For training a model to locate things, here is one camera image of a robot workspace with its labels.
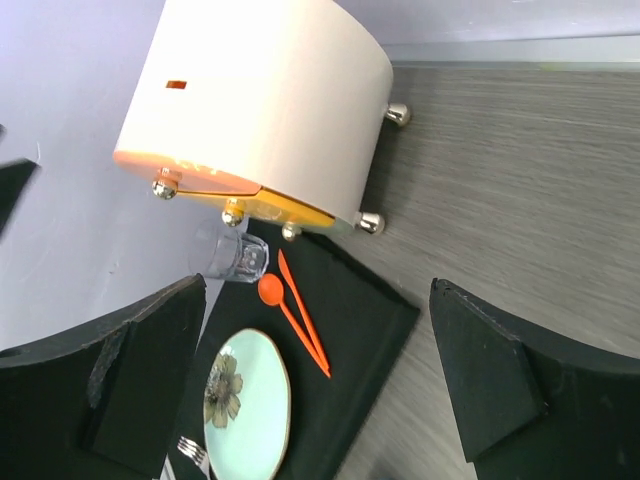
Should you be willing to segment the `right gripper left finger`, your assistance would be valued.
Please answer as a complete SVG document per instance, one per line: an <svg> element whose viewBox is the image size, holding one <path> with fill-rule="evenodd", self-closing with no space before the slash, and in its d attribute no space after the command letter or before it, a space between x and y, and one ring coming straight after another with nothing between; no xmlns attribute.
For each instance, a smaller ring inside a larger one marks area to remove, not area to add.
<svg viewBox="0 0 640 480"><path fill-rule="evenodd" d="M202 276L1 353L4 479L157 479L206 307Z"/></svg>

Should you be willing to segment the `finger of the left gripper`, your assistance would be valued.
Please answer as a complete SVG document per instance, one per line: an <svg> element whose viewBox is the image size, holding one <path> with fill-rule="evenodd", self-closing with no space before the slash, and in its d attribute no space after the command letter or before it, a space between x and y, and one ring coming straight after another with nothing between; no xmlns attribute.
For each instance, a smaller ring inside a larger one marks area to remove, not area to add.
<svg viewBox="0 0 640 480"><path fill-rule="evenodd" d="M0 173L0 232L11 219L20 196L39 166L36 162L21 158L1 165Z"/></svg>

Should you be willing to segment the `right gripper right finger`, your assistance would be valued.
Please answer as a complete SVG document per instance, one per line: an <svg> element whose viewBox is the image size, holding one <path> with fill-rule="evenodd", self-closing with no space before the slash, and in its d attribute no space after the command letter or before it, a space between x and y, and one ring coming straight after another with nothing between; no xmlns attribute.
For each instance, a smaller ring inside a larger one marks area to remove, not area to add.
<svg viewBox="0 0 640 480"><path fill-rule="evenodd" d="M636 479L639 361L435 279L429 311L465 460L480 479Z"/></svg>

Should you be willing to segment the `cream round drawer cabinet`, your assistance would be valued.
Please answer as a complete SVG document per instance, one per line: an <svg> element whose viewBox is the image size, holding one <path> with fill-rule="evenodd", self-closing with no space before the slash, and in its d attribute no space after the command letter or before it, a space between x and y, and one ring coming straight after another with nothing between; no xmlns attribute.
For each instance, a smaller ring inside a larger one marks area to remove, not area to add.
<svg viewBox="0 0 640 480"><path fill-rule="evenodd" d="M333 1L165 3L114 150L161 199L191 198L223 222L277 224L286 240L360 229L390 99L390 59Z"/></svg>

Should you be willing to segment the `metal spoon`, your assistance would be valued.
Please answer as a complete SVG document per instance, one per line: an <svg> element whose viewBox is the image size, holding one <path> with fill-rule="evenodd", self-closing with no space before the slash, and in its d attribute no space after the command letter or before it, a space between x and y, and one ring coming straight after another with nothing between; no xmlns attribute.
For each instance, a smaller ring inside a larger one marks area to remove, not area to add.
<svg viewBox="0 0 640 480"><path fill-rule="evenodd" d="M193 440L184 436L178 439L177 449L189 458L203 473L207 480L211 479L210 462L206 450Z"/></svg>

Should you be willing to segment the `pale green plate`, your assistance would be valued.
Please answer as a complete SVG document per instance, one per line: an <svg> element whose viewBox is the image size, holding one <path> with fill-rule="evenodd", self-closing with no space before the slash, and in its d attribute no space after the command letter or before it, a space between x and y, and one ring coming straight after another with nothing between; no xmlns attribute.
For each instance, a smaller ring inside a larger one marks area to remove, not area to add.
<svg viewBox="0 0 640 480"><path fill-rule="evenodd" d="M203 394L203 431L218 479L273 479L288 446L291 387L275 343L255 329L215 355Z"/></svg>

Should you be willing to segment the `clear glass cup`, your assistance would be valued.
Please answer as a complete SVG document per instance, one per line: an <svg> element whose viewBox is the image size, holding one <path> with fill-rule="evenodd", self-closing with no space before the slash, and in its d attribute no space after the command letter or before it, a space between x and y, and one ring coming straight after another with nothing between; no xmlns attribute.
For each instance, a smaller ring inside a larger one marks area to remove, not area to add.
<svg viewBox="0 0 640 480"><path fill-rule="evenodd" d="M264 240L214 220L205 220L195 230L188 255L193 273L249 284L259 281L269 261L269 247Z"/></svg>

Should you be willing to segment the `orange plastic spoon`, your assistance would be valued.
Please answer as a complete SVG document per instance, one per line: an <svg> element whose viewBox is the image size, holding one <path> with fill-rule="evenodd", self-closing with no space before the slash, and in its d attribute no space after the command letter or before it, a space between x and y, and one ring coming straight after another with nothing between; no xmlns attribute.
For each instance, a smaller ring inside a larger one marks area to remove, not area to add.
<svg viewBox="0 0 640 480"><path fill-rule="evenodd" d="M307 335L306 331L297 321L297 318L289 309L285 301L285 290L282 281L274 274L267 273L258 281L258 294L262 302L271 307L279 307L285 318L289 321L290 326L293 328L299 340L304 345L305 349L311 355L313 360L323 371L323 373L330 378L329 367L326 362L321 359L320 354L312 343L311 339Z"/></svg>

